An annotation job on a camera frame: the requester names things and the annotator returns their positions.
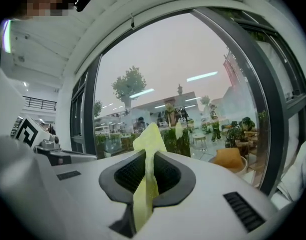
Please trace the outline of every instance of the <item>ceiling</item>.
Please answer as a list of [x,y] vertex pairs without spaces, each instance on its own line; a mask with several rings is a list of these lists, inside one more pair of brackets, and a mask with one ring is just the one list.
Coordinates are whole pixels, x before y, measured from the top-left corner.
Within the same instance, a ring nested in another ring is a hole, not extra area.
[[118,17],[113,22],[118,26],[131,17],[129,12],[137,14],[173,0],[137,0],[142,4],[139,9],[130,7],[121,15],[122,7],[133,1],[92,0],[82,12],[70,10],[61,17],[12,21],[8,76],[60,88],[64,72],[76,72],[94,47],[113,31],[109,23],[103,27],[106,21],[112,21],[113,14]]

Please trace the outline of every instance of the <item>ceiling light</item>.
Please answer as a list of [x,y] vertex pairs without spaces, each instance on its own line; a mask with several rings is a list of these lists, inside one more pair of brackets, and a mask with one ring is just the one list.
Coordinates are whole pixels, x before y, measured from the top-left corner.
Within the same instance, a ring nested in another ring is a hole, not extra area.
[[198,97],[198,98],[190,98],[190,99],[187,99],[187,100],[185,100],[185,101],[186,101],[186,102],[189,102],[189,101],[198,100],[198,99],[200,99],[200,97]]
[[158,108],[162,108],[164,107],[165,105],[161,105],[161,106],[156,106],[155,108],[158,109]]
[[4,36],[3,36],[3,47],[4,51],[7,53],[11,53],[11,44],[10,44],[10,28],[11,28],[11,21],[7,21],[5,23],[5,30],[4,30]]
[[186,79],[186,82],[190,82],[190,81],[197,80],[197,79],[200,79],[200,78],[210,77],[210,76],[216,75],[217,73],[218,73],[218,71],[207,73],[207,74],[201,74],[201,75],[194,76],[194,77],[190,77],[190,78]]
[[139,93],[136,93],[136,94],[131,95],[130,98],[135,98],[135,97],[138,97],[138,96],[140,96],[140,95],[150,93],[150,92],[152,92],[152,91],[154,91],[154,89],[152,89],[152,88],[151,88],[151,89],[148,89],[148,90],[144,90],[144,91],[141,91],[141,92],[139,92]]

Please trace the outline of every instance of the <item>tree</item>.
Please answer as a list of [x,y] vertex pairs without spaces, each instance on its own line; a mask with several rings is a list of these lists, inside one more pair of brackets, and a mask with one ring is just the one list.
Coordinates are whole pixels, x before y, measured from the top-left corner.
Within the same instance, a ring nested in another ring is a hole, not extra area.
[[210,101],[211,101],[211,99],[208,97],[208,95],[207,96],[203,96],[201,98],[201,104],[202,105],[208,106]]
[[99,114],[101,114],[101,111],[102,111],[102,102],[96,100],[94,102],[94,117],[98,117]]
[[115,91],[115,96],[121,102],[125,104],[125,108],[131,108],[131,95],[140,93],[146,87],[146,81],[142,74],[139,72],[138,67],[130,67],[126,71],[126,74],[122,77],[118,77],[117,80],[112,83],[112,87]]

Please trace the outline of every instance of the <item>sky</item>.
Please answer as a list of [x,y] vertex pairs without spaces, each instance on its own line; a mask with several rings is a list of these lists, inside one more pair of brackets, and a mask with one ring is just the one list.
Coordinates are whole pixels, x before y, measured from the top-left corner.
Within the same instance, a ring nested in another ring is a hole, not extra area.
[[[183,93],[196,97],[222,98],[231,82],[223,66],[228,53],[225,43],[191,14],[182,14],[153,23],[124,39],[106,53],[99,67],[95,100],[103,106],[100,116],[123,110],[115,97],[113,82],[130,67],[139,67],[146,89],[154,91],[132,101],[132,107],[176,96],[178,83]],[[218,72],[216,75],[186,82],[187,78]]]

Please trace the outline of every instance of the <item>black railing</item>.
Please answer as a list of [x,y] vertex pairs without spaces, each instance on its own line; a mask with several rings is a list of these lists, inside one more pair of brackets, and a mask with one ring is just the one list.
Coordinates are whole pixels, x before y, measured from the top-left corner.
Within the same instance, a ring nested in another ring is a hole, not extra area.
[[50,101],[50,100],[41,100],[39,98],[31,98],[31,97],[26,97],[25,98],[25,107],[29,108],[35,108],[35,109],[46,109],[46,110],[56,110],[56,102],[55,101]]

